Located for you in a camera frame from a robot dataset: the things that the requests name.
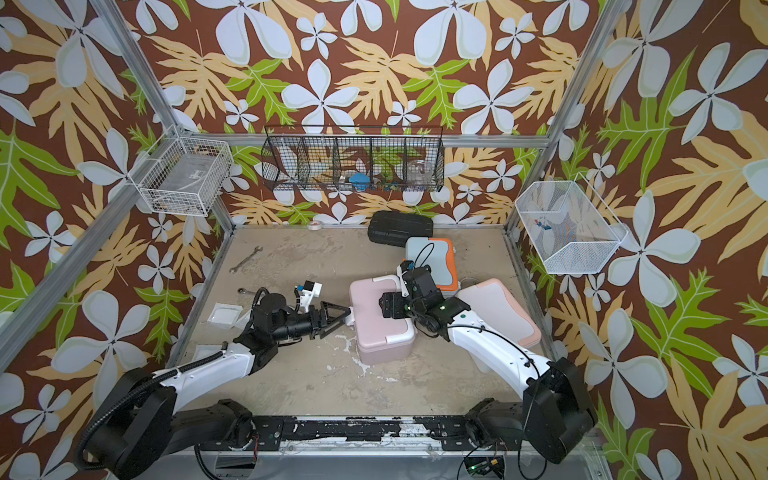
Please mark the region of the pink medicine chest box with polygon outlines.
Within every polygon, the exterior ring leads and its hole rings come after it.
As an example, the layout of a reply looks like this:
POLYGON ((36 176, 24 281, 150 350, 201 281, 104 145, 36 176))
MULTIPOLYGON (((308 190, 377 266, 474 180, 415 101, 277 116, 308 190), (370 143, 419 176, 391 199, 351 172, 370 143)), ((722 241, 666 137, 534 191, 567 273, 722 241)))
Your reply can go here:
POLYGON ((385 293, 401 293, 396 275, 357 280, 349 288, 357 351, 366 365, 405 359, 415 340, 410 318, 386 318, 382 314, 379 300, 385 293))

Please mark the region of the grey box orange handle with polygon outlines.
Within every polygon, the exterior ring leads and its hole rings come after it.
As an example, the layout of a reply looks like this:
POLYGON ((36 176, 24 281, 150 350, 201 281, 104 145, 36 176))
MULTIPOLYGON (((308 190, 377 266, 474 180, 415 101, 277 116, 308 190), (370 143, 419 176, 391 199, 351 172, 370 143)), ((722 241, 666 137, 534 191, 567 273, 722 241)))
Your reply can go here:
POLYGON ((415 267, 428 266, 436 286, 446 296, 455 295, 460 282, 455 261, 455 248, 450 239, 411 237, 405 244, 406 259, 415 267))

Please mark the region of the white and salmon first aid box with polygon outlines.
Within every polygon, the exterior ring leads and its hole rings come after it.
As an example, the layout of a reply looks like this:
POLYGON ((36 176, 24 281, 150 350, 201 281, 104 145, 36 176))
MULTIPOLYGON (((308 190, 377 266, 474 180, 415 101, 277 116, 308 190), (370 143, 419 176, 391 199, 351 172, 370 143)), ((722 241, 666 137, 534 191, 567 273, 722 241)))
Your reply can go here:
POLYGON ((539 344, 539 327, 500 280, 490 279, 462 288, 456 297, 505 338, 525 348, 539 344))

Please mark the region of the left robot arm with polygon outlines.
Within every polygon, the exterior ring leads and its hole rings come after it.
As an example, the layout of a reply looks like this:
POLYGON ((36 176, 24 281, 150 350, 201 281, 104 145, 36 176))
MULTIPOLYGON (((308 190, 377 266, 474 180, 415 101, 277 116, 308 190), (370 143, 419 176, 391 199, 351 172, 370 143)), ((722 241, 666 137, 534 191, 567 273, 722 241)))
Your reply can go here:
POLYGON ((242 332, 214 353, 153 373, 141 368, 125 373, 82 431, 76 467, 133 479, 161 457, 187 448, 248 445, 253 415, 247 407, 231 399, 198 409, 189 404, 260 371, 280 348, 325 338, 350 323, 352 314, 351 308, 326 301, 290 306, 283 295, 258 289, 242 332))

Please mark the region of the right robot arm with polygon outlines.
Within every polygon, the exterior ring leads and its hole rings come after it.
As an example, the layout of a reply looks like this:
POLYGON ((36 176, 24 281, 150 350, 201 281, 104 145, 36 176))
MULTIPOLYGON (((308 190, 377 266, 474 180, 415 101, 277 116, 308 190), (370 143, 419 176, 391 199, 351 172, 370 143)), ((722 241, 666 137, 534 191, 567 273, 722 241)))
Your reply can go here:
POLYGON ((566 358, 551 360, 502 335, 465 301, 446 298, 431 268, 404 261, 400 291, 379 300, 386 318, 409 318, 427 336, 442 338, 473 355, 520 397, 517 403, 487 398, 464 416, 475 447, 526 442, 547 462, 561 463, 597 423, 583 375, 566 358))

